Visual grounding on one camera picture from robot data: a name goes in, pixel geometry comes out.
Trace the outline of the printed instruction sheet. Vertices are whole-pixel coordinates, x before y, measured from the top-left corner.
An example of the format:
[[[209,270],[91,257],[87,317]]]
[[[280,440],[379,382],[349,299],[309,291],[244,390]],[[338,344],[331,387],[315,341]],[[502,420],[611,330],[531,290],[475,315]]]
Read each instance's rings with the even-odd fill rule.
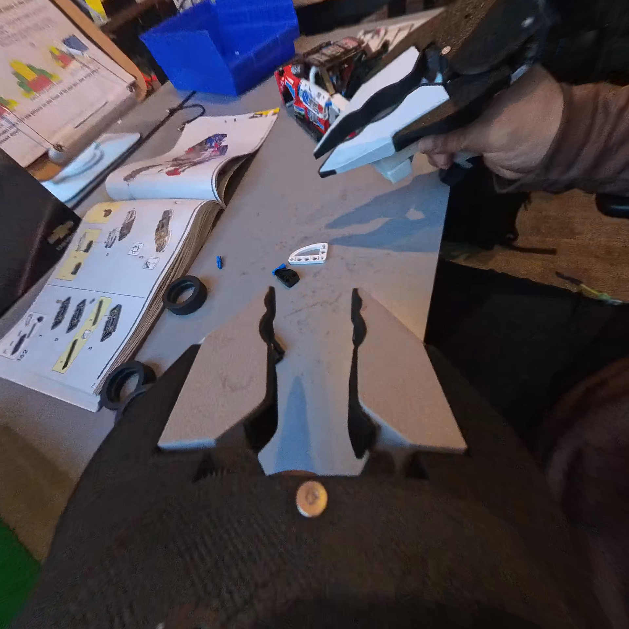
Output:
[[[1,2],[1,150],[66,162],[137,104],[136,79],[51,1]]]

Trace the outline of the person's brown shirt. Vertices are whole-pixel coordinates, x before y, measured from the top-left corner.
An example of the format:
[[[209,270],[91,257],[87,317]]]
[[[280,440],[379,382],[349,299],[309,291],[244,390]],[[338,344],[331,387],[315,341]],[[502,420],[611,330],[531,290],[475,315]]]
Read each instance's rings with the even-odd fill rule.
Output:
[[[590,375],[546,415],[539,454],[551,495],[578,531],[613,628],[628,627],[628,358]]]

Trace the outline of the white curved frame brick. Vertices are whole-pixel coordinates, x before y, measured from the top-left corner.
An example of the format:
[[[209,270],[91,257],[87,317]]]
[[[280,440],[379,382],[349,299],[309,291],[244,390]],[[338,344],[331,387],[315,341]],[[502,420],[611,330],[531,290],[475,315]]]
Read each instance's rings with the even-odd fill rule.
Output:
[[[289,265],[316,265],[326,262],[328,244],[314,243],[295,250],[288,258]]]

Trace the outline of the open instruction booklet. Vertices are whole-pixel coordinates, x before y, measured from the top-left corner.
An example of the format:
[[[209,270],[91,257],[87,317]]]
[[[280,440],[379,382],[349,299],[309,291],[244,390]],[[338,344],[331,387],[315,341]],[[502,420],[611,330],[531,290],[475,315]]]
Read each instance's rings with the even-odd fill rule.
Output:
[[[1,339],[1,378],[89,411],[137,351],[224,209],[227,181],[279,108],[188,123],[167,153],[106,180],[27,312]]]

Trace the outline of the grey desk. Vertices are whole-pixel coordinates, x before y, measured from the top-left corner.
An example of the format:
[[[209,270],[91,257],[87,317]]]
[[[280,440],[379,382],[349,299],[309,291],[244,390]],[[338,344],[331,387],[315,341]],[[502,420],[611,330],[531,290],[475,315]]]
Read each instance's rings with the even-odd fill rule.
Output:
[[[276,98],[268,79],[240,98],[206,94],[201,103],[210,115],[229,116],[273,109]],[[225,181],[225,207],[183,275],[205,284],[205,303],[187,316],[163,307],[131,358],[161,372],[149,392],[166,394],[165,370],[187,350],[194,361],[208,334],[273,287],[274,331],[286,353],[276,366],[278,428],[258,459],[266,474],[356,476],[368,454],[356,458],[348,433],[352,290],[372,295],[423,341],[449,192],[422,155],[408,183],[391,184],[372,166],[321,178],[313,150],[280,106],[260,148]],[[328,244],[325,263],[288,264],[295,250],[321,242]],[[272,274],[283,263],[300,276],[290,289]],[[52,271],[6,316],[1,338]],[[89,411],[1,379],[1,426],[22,433],[78,479],[114,426],[114,411],[99,396],[98,409]]]

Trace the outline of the green plastic bin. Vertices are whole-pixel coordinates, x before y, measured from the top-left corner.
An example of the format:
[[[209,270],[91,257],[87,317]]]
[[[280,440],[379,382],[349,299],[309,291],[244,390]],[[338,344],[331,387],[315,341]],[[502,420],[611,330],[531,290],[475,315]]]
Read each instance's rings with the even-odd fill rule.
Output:
[[[23,609],[40,575],[40,562],[1,520],[1,628]]]

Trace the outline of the toy car picture box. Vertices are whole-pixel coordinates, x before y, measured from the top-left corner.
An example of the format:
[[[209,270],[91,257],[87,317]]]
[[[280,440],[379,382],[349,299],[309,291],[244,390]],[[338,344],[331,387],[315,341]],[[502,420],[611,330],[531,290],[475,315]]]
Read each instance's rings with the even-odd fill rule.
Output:
[[[81,218],[1,151],[1,314],[61,259]]]

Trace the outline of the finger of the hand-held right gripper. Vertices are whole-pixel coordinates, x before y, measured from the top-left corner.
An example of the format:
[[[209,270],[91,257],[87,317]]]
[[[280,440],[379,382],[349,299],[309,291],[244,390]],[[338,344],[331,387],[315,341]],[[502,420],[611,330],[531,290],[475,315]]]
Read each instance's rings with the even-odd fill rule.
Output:
[[[394,134],[448,100],[444,86],[418,87],[391,113],[369,123],[357,135],[334,148],[319,168],[319,176],[341,174],[393,156],[396,153]]]
[[[420,87],[425,54],[410,47],[363,83],[314,149],[316,159],[332,151],[356,131],[390,113]]]

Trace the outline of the red white toy car model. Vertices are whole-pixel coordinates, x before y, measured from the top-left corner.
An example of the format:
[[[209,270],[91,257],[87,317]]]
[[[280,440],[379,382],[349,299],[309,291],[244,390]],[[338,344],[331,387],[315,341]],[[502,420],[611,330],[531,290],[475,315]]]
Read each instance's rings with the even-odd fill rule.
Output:
[[[383,38],[346,36],[296,54],[274,72],[282,104],[320,140],[389,47]]]

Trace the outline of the person's right hand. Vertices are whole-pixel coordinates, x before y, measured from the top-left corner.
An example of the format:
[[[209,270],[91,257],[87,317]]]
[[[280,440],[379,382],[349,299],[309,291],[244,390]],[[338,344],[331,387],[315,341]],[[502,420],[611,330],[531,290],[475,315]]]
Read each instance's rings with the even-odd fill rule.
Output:
[[[483,158],[497,176],[516,180],[542,162],[559,130],[561,86],[541,66],[533,66],[497,95],[479,118],[465,127],[422,138],[418,151],[432,166],[447,169],[460,153]]]

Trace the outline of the printed sticker sheet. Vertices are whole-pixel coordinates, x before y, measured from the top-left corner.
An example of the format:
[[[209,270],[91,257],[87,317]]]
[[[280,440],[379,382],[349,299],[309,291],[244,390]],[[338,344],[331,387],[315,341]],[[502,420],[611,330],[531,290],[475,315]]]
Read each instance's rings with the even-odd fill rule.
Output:
[[[385,51],[390,50],[419,26],[419,21],[406,21],[397,25],[378,26],[363,29],[358,33],[357,38],[370,54],[374,54],[381,49]]]

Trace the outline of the person's right forearm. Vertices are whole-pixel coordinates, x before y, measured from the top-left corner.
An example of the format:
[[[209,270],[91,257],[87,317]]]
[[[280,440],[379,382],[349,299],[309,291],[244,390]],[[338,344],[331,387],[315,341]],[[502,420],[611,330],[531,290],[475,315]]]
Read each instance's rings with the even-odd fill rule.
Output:
[[[628,86],[561,84],[560,127],[542,162],[515,180],[494,176],[499,193],[578,189],[628,196]]]

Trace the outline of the white stand base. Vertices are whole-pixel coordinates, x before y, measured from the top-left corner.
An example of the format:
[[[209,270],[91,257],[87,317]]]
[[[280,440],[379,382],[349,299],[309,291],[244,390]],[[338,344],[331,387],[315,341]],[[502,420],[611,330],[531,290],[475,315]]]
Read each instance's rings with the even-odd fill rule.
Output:
[[[105,133],[65,166],[55,177],[43,181],[43,187],[69,207],[99,185],[141,140],[141,133]]]

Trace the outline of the person's black pants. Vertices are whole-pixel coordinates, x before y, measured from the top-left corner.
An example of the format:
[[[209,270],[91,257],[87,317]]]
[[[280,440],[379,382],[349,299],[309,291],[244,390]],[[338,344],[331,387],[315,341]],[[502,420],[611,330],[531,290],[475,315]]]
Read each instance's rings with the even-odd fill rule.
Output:
[[[440,259],[425,340],[532,447],[559,397],[628,356],[628,305]]]

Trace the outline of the blue plastic bin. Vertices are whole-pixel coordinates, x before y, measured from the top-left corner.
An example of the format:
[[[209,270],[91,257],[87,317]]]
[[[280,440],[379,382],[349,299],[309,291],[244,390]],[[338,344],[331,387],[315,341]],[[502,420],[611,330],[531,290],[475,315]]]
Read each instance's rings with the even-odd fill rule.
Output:
[[[141,34],[178,90],[240,96],[295,54],[292,1],[203,1]]]

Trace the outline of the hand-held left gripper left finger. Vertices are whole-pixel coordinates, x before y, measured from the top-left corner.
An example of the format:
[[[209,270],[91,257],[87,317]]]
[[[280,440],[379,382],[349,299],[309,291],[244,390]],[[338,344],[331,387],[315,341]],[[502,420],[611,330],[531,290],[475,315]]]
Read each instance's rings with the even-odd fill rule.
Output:
[[[198,350],[158,441],[162,450],[236,445],[262,451],[279,423],[276,291],[268,287]]]

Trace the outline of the black toy tyre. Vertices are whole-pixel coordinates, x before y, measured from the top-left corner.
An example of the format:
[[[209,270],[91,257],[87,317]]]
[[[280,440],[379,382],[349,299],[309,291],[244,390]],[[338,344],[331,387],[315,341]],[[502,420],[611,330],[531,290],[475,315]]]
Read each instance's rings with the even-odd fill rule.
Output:
[[[180,277],[169,284],[162,295],[163,307],[176,316],[193,314],[205,303],[208,289],[196,276]]]
[[[153,386],[153,383],[144,384],[136,387],[122,402],[121,406],[116,411],[114,417],[114,425],[122,419],[126,410],[141,396],[145,395]]]
[[[126,396],[122,395],[126,383],[133,378],[137,380],[136,388],[144,384],[154,384],[157,381],[157,374],[151,366],[137,360],[123,363],[106,378],[99,396],[101,406],[111,411],[117,411],[123,400],[132,392],[130,391]]]

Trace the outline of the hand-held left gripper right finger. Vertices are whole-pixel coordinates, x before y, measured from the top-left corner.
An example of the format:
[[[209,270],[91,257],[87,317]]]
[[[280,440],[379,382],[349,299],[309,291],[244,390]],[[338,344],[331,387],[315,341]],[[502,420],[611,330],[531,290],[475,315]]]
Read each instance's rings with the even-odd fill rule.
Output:
[[[423,341],[372,295],[351,296],[348,433],[354,455],[375,450],[463,454],[459,425]]]

